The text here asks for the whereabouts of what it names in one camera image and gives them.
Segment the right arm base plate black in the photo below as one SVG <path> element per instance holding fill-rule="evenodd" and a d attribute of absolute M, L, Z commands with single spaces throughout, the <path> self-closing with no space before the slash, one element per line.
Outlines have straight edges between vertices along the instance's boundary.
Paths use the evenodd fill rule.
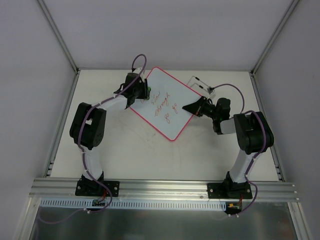
<path fill-rule="evenodd" d="M 253 198 L 251 186 L 248 182 L 235 183 L 232 186 L 226 186 L 220 183 L 208 183 L 207 194 L 209 199 L 245 199 Z"/>

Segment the green bone-shaped eraser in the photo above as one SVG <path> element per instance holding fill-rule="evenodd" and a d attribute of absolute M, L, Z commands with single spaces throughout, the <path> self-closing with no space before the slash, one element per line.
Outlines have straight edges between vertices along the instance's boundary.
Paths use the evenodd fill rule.
<path fill-rule="evenodd" d="M 147 100 L 150 99 L 151 87 L 148 86 L 147 88 Z"/>

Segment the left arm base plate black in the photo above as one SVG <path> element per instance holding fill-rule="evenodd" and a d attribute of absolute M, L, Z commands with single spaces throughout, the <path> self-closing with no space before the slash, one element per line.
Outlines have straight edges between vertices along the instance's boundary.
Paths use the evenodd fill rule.
<path fill-rule="evenodd" d="M 119 196 L 120 182 L 113 180 L 104 180 L 103 184 L 109 189 L 112 197 Z M 87 178 L 81 178 L 77 181 L 75 195 L 81 197 L 102 197 L 105 194 L 106 197 L 110 196 L 110 193 L 100 184 Z"/>

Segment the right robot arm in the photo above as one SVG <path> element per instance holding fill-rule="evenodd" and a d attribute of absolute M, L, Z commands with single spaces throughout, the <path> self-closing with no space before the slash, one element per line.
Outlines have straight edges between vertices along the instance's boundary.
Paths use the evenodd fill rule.
<path fill-rule="evenodd" d="M 213 130 L 218 135 L 236 135 L 239 153 L 235 163 L 221 183 L 207 184 L 208 198 L 252 199 L 250 172 L 258 157 L 274 145 L 274 135 L 263 113 L 250 110 L 231 117 L 229 99 L 222 97 L 212 104 L 204 96 L 182 109 L 197 117 L 211 118 Z"/>

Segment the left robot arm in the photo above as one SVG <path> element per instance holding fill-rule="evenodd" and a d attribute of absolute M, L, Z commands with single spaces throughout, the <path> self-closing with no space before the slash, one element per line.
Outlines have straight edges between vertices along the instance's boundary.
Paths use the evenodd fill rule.
<path fill-rule="evenodd" d="M 76 196 L 117 197 L 119 182 L 105 181 L 97 147 L 104 138 L 107 117 L 128 109 L 136 100 L 148 100 L 151 88 L 141 68 L 133 68 L 113 96 L 95 105 L 78 105 L 69 135 L 79 147 L 83 173 L 78 180 Z"/>

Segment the pink framed whiteboard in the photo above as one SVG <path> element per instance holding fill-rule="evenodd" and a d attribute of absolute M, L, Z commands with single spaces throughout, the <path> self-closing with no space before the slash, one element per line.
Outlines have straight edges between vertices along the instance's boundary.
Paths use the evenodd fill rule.
<path fill-rule="evenodd" d="M 159 67 L 147 75 L 151 88 L 148 100 L 136 100 L 131 109 L 169 141 L 175 141 L 193 115 L 182 107 L 201 95 Z"/>

